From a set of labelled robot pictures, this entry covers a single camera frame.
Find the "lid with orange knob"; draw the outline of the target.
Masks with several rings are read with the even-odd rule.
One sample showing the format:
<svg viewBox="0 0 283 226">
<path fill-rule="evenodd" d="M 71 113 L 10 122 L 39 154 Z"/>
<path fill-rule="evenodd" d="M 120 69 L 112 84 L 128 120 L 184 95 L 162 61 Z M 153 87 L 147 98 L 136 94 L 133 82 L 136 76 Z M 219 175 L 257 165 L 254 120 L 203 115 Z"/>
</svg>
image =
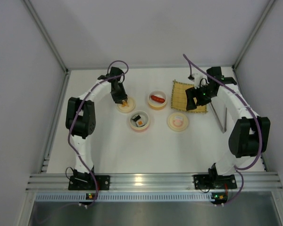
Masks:
<svg viewBox="0 0 283 226">
<path fill-rule="evenodd" d="M 121 113 L 130 113 L 136 107 L 135 99 L 132 97 L 128 97 L 128 100 L 125 102 L 123 101 L 122 104 L 117 104 L 117 109 Z"/>
</svg>

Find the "sushi roll dark centre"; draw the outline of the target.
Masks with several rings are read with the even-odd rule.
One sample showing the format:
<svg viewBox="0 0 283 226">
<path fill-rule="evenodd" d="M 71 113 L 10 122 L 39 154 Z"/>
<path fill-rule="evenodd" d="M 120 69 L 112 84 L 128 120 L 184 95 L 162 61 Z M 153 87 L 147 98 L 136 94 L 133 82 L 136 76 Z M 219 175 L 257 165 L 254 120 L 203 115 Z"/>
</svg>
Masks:
<svg viewBox="0 0 283 226">
<path fill-rule="evenodd" d="M 132 117 L 132 120 L 134 121 L 134 122 L 137 122 L 137 121 L 140 121 L 142 118 L 141 118 L 141 116 L 139 115 L 139 114 L 136 114 L 136 115 L 134 115 L 133 117 Z"/>
</svg>

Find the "orange bowl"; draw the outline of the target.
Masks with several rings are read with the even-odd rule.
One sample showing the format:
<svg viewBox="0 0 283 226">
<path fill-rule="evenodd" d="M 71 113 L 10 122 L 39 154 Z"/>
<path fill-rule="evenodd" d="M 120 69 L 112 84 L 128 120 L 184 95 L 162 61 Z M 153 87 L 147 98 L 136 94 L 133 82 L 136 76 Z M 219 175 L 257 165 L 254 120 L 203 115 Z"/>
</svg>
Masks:
<svg viewBox="0 0 283 226">
<path fill-rule="evenodd" d="M 162 110 L 167 105 L 167 95 L 161 90 L 154 90 L 147 97 L 148 105 L 153 110 Z"/>
</svg>

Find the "metal tongs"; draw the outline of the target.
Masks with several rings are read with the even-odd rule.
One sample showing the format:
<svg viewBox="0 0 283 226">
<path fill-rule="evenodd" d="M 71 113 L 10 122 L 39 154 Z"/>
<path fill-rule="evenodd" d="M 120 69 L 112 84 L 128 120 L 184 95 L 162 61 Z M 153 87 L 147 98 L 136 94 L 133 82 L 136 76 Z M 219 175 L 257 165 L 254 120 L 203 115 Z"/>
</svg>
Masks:
<svg viewBox="0 0 283 226">
<path fill-rule="evenodd" d="M 209 104 L 213 115 L 215 117 L 215 120 L 221 130 L 221 132 L 224 134 L 227 131 L 227 108 L 224 106 L 223 107 L 223 114 L 222 117 L 218 115 L 214 105 L 212 103 Z"/>
</svg>

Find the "red toy sausage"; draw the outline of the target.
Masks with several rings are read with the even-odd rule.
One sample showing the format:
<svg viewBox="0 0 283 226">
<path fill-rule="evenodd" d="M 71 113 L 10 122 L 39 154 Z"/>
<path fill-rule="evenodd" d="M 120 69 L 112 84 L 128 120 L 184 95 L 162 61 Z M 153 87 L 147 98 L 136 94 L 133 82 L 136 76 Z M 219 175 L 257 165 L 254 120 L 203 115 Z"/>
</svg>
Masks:
<svg viewBox="0 0 283 226">
<path fill-rule="evenodd" d="M 150 98 L 158 103 L 164 103 L 166 101 L 164 98 L 158 97 L 156 95 L 151 95 Z"/>
</svg>

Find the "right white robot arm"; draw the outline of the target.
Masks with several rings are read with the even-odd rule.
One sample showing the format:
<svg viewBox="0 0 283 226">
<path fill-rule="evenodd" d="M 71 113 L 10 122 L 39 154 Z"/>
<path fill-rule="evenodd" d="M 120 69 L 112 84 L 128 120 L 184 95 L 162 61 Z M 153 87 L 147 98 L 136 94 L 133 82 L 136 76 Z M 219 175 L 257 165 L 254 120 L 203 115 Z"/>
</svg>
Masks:
<svg viewBox="0 0 283 226">
<path fill-rule="evenodd" d="M 240 93 L 236 80 L 225 77 L 221 67 L 211 67 L 205 75 L 192 73 L 188 77 L 194 86 L 185 91 L 186 110 L 195 110 L 219 98 L 234 121 L 228 151 L 208 169 L 210 183 L 222 187 L 234 181 L 236 170 L 251 168 L 266 151 L 271 122 L 251 108 Z"/>
</svg>

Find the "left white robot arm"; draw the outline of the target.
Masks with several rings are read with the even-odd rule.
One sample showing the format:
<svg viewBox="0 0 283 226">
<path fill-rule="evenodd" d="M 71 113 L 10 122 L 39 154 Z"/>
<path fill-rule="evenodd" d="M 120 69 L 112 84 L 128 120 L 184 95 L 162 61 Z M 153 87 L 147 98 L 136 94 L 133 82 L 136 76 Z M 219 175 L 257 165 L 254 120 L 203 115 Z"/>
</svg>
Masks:
<svg viewBox="0 0 283 226">
<path fill-rule="evenodd" d="M 93 85 L 79 97 L 72 97 L 67 103 L 66 128 L 67 141 L 76 154 L 76 165 L 73 169 L 74 179 L 70 182 L 80 182 L 84 185 L 95 186 L 98 183 L 93 172 L 91 145 L 87 140 L 96 128 L 95 104 L 107 95 L 111 95 L 115 104 L 122 105 L 128 102 L 128 95 L 123 82 L 129 70 L 109 66 L 107 74 L 101 75 Z"/>
</svg>

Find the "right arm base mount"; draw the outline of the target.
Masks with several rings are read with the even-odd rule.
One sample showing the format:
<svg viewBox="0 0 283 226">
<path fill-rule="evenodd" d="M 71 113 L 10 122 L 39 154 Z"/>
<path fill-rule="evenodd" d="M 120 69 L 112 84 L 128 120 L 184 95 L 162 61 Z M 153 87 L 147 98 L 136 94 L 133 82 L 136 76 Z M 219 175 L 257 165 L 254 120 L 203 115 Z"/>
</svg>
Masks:
<svg viewBox="0 0 283 226">
<path fill-rule="evenodd" d="M 206 174 L 193 176 L 196 190 L 236 189 L 237 183 L 234 174 L 221 176 L 217 173 L 214 163 Z"/>
</svg>

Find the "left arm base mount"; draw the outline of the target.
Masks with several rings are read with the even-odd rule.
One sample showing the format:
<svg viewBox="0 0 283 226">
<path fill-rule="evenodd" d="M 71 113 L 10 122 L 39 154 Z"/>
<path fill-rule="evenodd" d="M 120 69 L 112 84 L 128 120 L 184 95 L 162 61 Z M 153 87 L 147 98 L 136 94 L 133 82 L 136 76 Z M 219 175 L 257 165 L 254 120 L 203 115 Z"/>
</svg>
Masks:
<svg viewBox="0 0 283 226">
<path fill-rule="evenodd" d="M 109 175 L 95 175 L 98 190 L 109 190 L 110 176 Z M 96 190 L 95 182 L 90 173 L 81 173 L 73 170 L 73 175 L 69 178 L 68 190 L 87 191 Z"/>
</svg>

